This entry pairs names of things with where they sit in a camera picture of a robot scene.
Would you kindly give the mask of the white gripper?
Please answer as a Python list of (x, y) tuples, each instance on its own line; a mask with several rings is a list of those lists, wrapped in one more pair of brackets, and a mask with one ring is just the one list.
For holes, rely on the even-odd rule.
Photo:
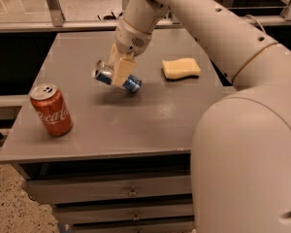
[(152, 27), (140, 28), (131, 25), (122, 17), (115, 30), (108, 64), (113, 67), (112, 85), (123, 86), (136, 66), (136, 61), (128, 57), (120, 57), (122, 53), (133, 53), (135, 56), (145, 52), (152, 39)]

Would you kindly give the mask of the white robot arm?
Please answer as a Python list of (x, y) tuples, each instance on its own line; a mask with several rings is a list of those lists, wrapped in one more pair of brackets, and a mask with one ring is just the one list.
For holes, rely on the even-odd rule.
[(167, 12), (237, 89), (193, 135), (197, 233), (291, 233), (291, 51), (213, 0), (129, 0), (110, 56), (114, 85)]

